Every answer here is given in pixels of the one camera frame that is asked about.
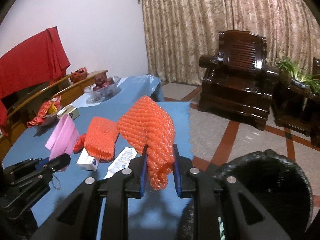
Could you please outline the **small white blue box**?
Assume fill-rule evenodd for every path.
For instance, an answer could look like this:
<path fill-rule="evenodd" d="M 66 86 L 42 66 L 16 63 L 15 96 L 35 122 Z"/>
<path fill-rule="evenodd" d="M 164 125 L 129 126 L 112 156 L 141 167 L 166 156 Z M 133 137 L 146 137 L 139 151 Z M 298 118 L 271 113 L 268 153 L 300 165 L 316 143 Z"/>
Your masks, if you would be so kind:
<path fill-rule="evenodd" d="M 76 164 L 81 170 L 96 171 L 99 165 L 99 158 L 90 156 L 85 148 L 80 153 L 79 159 Z"/>

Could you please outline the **glass fruit bowl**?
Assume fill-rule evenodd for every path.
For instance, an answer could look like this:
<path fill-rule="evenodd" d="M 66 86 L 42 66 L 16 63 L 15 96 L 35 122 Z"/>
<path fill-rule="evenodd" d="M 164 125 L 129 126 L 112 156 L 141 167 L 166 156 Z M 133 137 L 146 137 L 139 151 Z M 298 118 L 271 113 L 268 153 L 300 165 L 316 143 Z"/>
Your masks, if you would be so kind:
<path fill-rule="evenodd" d="M 114 76 L 109 77 L 101 87 L 95 83 L 84 88 L 84 93 L 88 95 L 86 102 L 89 104 L 106 101 L 117 95 L 121 89 L 118 87 L 121 78 Z"/>

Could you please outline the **blue tablecloth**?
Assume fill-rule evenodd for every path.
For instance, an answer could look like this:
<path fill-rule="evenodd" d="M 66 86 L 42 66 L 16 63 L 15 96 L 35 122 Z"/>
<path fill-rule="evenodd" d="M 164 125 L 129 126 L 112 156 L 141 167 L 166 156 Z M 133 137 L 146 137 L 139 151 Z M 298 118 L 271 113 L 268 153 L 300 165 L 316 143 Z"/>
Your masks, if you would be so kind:
<path fill-rule="evenodd" d="M 174 239 L 189 105 L 153 101 L 158 82 L 129 77 L 76 119 L 24 131 L 1 165 L 1 239 Z"/>

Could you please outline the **dark red apples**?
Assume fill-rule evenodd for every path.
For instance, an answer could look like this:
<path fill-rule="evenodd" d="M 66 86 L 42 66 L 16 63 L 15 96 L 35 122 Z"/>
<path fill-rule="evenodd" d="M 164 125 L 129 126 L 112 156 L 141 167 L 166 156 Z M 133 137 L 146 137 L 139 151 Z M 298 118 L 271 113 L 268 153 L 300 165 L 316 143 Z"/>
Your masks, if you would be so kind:
<path fill-rule="evenodd" d="M 97 75 L 95 77 L 94 83 L 95 83 L 95 87 L 93 88 L 93 90 L 96 91 L 101 88 L 114 84 L 114 80 L 111 77 L 107 77 L 106 75 Z"/>

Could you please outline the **red cloth cover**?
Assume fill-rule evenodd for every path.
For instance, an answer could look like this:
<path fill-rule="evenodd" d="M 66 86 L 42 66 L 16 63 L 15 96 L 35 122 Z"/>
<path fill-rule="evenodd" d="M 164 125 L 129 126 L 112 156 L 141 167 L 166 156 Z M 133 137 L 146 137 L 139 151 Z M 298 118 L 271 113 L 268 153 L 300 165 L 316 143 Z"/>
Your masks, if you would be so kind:
<path fill-rule="evenodd" d="M 1 98 L 65 76 L 70 61 L 57 27 L 26 39 L 1 57 Z"/>

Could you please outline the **rubber band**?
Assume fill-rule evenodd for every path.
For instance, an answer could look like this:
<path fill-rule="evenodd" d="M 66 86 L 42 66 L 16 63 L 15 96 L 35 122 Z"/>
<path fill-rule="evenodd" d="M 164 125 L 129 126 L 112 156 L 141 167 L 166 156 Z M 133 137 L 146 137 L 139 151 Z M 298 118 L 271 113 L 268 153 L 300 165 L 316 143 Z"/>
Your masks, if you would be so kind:
<path fill-rule="evenodd" d="M 60 189 L 61 189 L 60 180 L 57 178 L 57 176 L 56 176 L 55 174 L 53 174 L 52 186 L 53 186 L 53 188 L 56 189 L 56 190 L 60 190 Z"/>

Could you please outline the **green potted plant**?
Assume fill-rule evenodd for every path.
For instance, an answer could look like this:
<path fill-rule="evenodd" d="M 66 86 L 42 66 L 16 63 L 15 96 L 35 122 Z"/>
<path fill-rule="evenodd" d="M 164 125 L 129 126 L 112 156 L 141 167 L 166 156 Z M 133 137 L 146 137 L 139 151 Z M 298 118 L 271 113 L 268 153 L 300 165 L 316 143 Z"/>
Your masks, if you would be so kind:
<path fill-rule="evenodd" d="M 279 69 L 279 79 L 282 83 L 295 85 L 306 89 L 312 95 L 319 96 L 319 74 L 308 73 L 286 56 L 277 59 L 276 67 Z"/>

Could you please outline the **red ornament on cabinet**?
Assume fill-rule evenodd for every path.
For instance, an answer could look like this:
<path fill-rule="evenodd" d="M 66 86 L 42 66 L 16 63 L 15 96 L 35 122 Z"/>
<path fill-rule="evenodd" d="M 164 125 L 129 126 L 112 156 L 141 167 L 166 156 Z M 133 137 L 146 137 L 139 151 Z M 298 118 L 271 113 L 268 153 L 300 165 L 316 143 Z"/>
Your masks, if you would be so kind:
<path fill-rule="evenodd" d="M 72 83 L 77 83 L 79 81 L 86 79 L 87 76 L 88 76 L 87 69 L 86 67 L 83 67 L 71 73 L 70 81 Z"/>

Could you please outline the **orange foam net sleeve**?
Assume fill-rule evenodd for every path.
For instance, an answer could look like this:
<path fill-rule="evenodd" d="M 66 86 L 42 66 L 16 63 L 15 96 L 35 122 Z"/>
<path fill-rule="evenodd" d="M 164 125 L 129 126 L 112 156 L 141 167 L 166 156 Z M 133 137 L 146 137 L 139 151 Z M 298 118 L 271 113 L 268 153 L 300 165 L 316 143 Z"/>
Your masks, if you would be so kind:
<path fill-rule="evenodd" d="M 116 122 L 121 136 L 137 153 L 147 146 L 150 185 L 154 190 L 167 187 L 174 163 L 174 122 L 170 115 L 150 97 L 143 96 Z"/>

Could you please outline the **dark wooden side table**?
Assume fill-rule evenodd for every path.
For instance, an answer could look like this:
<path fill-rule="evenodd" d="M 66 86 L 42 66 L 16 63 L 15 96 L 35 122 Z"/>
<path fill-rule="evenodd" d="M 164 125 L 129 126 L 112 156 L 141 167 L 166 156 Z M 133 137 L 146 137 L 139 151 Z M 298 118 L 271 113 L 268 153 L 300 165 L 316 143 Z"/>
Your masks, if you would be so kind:
<path fill-rule="evenodd" d="M 312 146 L 319 147 L 319 96 L 279 82 L 273 89 L 272 100 L 276 125 L 309 136 Z"/>

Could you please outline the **tissue box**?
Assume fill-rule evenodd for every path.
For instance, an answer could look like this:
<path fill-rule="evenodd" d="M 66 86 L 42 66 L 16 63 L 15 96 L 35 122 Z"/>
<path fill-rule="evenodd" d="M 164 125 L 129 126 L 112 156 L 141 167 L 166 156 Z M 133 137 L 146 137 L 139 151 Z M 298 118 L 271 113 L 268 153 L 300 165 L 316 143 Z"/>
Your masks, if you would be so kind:
<path fill-rule="evenodd" d="M 64 115 L 68 114 L 72 120 L 75 120 L 77 117 L 80 116 L 79 110 L 73 105 L 67 105 L 63 107 L 57 113 L 58 119 L 61 119 Z"/>

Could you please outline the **patterned beige curtain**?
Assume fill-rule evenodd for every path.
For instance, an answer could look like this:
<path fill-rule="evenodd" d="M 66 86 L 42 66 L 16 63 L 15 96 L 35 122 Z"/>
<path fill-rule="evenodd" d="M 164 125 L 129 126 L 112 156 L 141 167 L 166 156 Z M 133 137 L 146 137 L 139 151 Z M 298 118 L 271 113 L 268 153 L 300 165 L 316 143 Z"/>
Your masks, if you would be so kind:
<path fill-rule="evenodd" d="M 319 23 L 303 0 L 138 0 L 149 73 L 199 85 L 199 58 L 216 54 L 219 32 L 250 31 L 267 40 L 267 58 L 287 56 L 312 70 L 319 57 Z"/>

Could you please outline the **white barcode label packet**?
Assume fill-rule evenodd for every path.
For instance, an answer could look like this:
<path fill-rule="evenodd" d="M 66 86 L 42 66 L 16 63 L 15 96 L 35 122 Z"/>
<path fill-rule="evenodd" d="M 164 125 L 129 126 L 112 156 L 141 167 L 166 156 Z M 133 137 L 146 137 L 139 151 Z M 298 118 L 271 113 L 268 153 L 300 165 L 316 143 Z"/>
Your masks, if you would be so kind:
<path fill-rule="evenodd" d="M 137 155 L 137 152 L 134 148 L 126 147 L 120 154 L 115 158 L 112 164 L 107 169 L 107 174 L 104 179 L 111 178 L 115 173 L 124 168 L 128 168 L 129 163 Z"/>

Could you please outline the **red snack wrapper dish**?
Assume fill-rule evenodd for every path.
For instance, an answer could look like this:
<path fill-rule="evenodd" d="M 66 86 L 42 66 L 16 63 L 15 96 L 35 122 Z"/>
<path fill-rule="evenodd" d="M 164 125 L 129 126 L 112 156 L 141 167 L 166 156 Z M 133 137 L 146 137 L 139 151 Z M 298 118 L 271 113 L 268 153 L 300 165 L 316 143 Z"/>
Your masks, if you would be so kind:
<path fill-rule="evenodd" d="M 57 114 L 61 109 L 61 96 L 54 97 L 44 102 L 38 113 L 31 121 L 27 123 L 27 127 L 48 126 L 57 118 Z"/>

